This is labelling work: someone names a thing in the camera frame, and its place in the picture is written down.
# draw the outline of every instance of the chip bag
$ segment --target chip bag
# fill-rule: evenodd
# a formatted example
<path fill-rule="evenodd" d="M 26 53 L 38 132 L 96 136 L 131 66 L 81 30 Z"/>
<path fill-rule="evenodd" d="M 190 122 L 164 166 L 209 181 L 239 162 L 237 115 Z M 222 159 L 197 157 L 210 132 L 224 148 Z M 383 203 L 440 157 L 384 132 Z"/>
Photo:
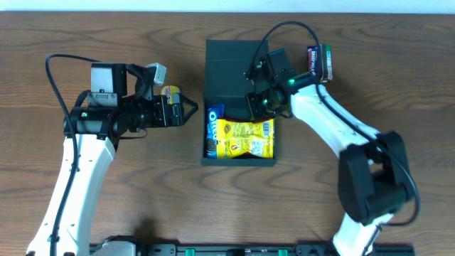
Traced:
<path fill-rule="evenodd" d="M 217 120 L 217 159 L 231 159 L 252 154 L 273 158 L 274 120 L 260 123 Z"/>

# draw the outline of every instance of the black cable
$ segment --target black cable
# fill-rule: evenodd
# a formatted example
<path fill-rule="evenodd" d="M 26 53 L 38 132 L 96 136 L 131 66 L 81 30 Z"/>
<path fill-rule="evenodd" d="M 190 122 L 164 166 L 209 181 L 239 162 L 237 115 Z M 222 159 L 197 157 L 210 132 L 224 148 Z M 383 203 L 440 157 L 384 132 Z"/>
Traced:
<path fill-rule="evenodd" d="M 93 60 L 90 58 L 80 57 L 77 55 L 62 54 L 62 53 L 51 54 L 45 59 L 45 71 L 48 74 L 48 79 L 49 79 L 50 85 L 52 86 L 52 89 L 54 90 L 55 96 L 57 96 L 58 102 L 60 103 L 60 106 L 62 107 L 63 113 L 65 114 L 65 119 L 70 128 L 71 137 L 73 139 L 73 151 L 74 151 L 74 158 L 73 158 L 73 163 L 71 164 L 70 177 L 68 178 L 68 182 L 66 183 L 65 191 L 63 192 L 63 196 L 62 196 L 62 201 L 60 202 L 60 205 L 58 206 L 58 209 L 57 209 L 57 214 L 55 215 L 55 221 L 54 221 L 54 226 L 52 228 L 52 233 L 50 234 L 50 256 L 55 256 L 55 254 L 56 254 L 56 241 L 57 241 L 57 237 L 58 237 L 58 228 L 60 226 L 60 221 L 62 219 L 63 209 L 65 208 L 66 200 L 68 199 L 68 195 L 70 193 L 71 186 L 73 184 L 74 177 L 76 175 L 77 163 L 78 163 L 78 158 L 79 158 L 78 150 L 77 150 L 76 133 L 75 133 L 74 127 L 71 124 L 70 113 L 68 112 L 65 102 L 63 101 L 62 95 L 58 91 L 57 85 L 55 84 L 54 79 L 52 78 L 52 75 L 50 74 L 50 68 L 49 68 L 50 59 L 54 58 L 54 57 L 74 58 L 74 59 L 85 60 L 85 61 L 89 61 L 89 62 L 99 62 L 98 60 Z"/>
<path fill-rule="evenodd" d="M 252 72 L 253 70 L 255 69 L 255 60 L 256 60 L 256 57 L 257 57 L 257 54 L 259 53 L 260 51 L 260 48 L 262 46 L 262 44 L 264 44 L 265 40 L 267 39 L 267 37 L 277 28 L 279 28 L 280 26 L 283 26 L 283 25 L 288 25 L 288 24 L 294 24 L 294 25 L 298 25 L 298 26 L 302 26 L 304 27 L 312 36 L 313 36 L 313 39 L 316 43 L 316 45 L 319 47 L 319 40 L 318 40 L 318 37 L 316 36 L 316 34 L 313 32 L 313 30 L 311 30 L 311 28 L 309 28 L 305 23 L 302 23 L 302 22 L 299 22 L 299 21 L 285 21 L 285 22 L 281 22 L 279 24 L 277 24 L 275 27 L 273 27 L 269 32 L 267 32 L 267 34 L 265 34 L 264 38 L 262 39 L 261 43 L 259 44 L 259 46 L 257 47 L 256 51 L 255 51 L 255 54 L 253 55 L 253 58 L 252 58 L 252 61 L 251 61 L 251 64 L 248 68 L 248 71 L 247 71 L 247 80 L 250 80 L 251 79 L 251 76 L 252 76 Z M 317 58 L 316 59 L 316 67 L 319 67 L 319 62 L 320 62 L 320 58 Z M 316 77 L 317 78 L 320 78 L 319 76 L 319 68 L 316 68 Z M 375 231 L 375 233 L 373 234 L 373 236 L 371 237 L 370 241 L 368 242 L 368 246 L 365 248 L 364 250 L 364 254 L 366 253 L 366 251 L 368 250 L 368 248 L 370 247 L 370 245 L 372 245 L 372 243 L 374 242 L 375 238 L 379 235 L 379 232 L 382 230 L 382 227 L 402 227 L 402 226 L 406 226 L 406 225 L 409 225 L 411 223 L 413 223 L 416 219 L 417 219 L 417 216 L 419 215 L 419 212 L 420 212 L 420 195 L 419 195 L 419 191 L 417 189 L 417 186 L 415 184 L 415 181 L 414 179 L 410 176 L 410 174 L 408 173 L 407 169 L 401 164 L 401 162 L 398 160 L 398 158 L 392 154 L 392 152 L 390 152 L 388 149 L 386 149 L 385 147 L 383 147 L 382 145 L 378 144 L 376 142 L 375 139 L 373 139 L 372 137 L 368 136 L 365 132 L 363 132 L 361 129 L 359 129 L 357 126 L 355 126 L 354 124 L 350 123 L 349 120 L 347 120 L 343 115 L 341 115 L 339 112 L 337 112 L 325 99 L 324 96 L 322 96 L 321 94 L 321 91 L 319 90 L 319 85 L 316 85 L 316 92 L 319 96 L 319 98 L 321 99 L 322 103 L 324 103 L 324 105 L 335 115 L 337 116 L 341 121 L 343 121 L 344 123 L 346 123 L 346 125 L 348 125 L 354 132 L 357 132 L 359 133 L 360 136 L 366 138 L 369 142 L 373 143 L 378 149 L 381 150 L 382 153 L 384 153 L 385 155 L 387 155 L 393 162 L 395 162 L 400 169 L 402 169 L 402 171 L 405 173 L 406 177 L 408 178 L 410 184 L 411 184 L 411 187 L 412 187 L 412 190 L 414 192 L 414 201 L 415 201 L 415 209 L 414 209 L 414 212 L 411 216 L 411 218 L 409 218 L 408 220 L 404 221 L 404 222 L 401 222 L 401 223 L 381 223 L 379 225 L 377 225 L 377 229 Z"/>
<path fill-rule="evenodd" d="M 257 54 L 259 54 L 259 51 L 261 50 L 261 47 L 264 44 L 264 42 L 266 41 L 266 39 L 270 36 L 270 34 L 275 29 L 279 28 L 280 26 L 284 26 L 284 25 L 298 25 L 298 26 L 304 27 L 311 34 L 311 36 L 313 36 L 313 39 L 314 39 L 314 42 L 316 43 L 316 46 L 319 47 L 318 37 L 316 36 L 314 31 L 308 25 L 306 25 L 305 23 L 300 22 L 300 21 L 284 21 L 284 22 L 278 23 L 275 27 L 270 29 L 269 32 L 267 32 L 267 34 L 265 34 L 265 36 L 261 40 L 261 43 L 258 45 L 258 47 L 257 47 L 257 49 L 255 51 L 255 54 L 253 55 L 253 58 L 251 59 L 251 64 L 250 64 L 250 66 L 248 68 L 248 71 L 247 71 L 247 80 L 251 80 L 252 72 L 255 69 L 255 61 L 256 61 L 256 58 L 257 58 Z M 319 66 L 319 61 L 320 61 L 320 58 L 317 58 L 316 59 L 316 67 Z M 319 69 L 318 68 L 316 69 L 316 77 L 320 78 Z M 254 86 L 255 86 L 255 92 L 257 92 L 256 83 L 254 83 Z"/>
<path fill-rule="evenodd" d="M 412 190 L 414 192 L 414 200 L 415 200 L 415 210 L 414 213 L 412 214 L 411 218 L 409 220 L 406 220 L 405 222 L 402 223 L 384 223 L 382 226 L 388 226 L 388 227 L 402 227 L 409 225 L 413 223 L 416 219 L 417 216 L 419 215 L 420 212 L 420 195 L 419 191 L 417 189 L 417 186 L 415 185 L 414 179 L 410 176 L 410 174 L 407 172 L 406 168 L 401 164 L 401 162 L 397 159 L 397 157 L 392 154 L 387 148 L 385 148 L 383 145 L 378 144 L 375 139 L 372 137 L 368 136 L 365 132 L 363 132 L 361 129 L 359 129 L 357 126 L 354 124 L 350 123 L 349 120 L 347 120 L 343 115 L 338 113 L 327 101 L 326 98 L 321 94 L 321 91 L 319 90 L 319 86 L 316 86 L 316 92 L 321 99 L 322 103 L 335 115 L 337 118 L 341 119 L 346 125 L 348 125 L 354 132 L 359 133 L 362 137 L 366 138 L 369 142 L 373 143 L 377 148 L 381 150 L 382 153 L 390 157 L 390 160 L 394 161 L 400 169 L 405 173 L 406 177 L 409 179 L 409 183 L 411 184 Z"/>
<path fill-rule="evenodd" d="M 91 90 L 85 90 L 83 92 L 81 92 L 79 94 L 79 96 L 77 96 L 77 99 L 76 99 L 76 102 L 74 104 L 75 107 L 80 107 L 82 106 L 85 98 L 87 97 L 87 95 L 91 92 Z"/>

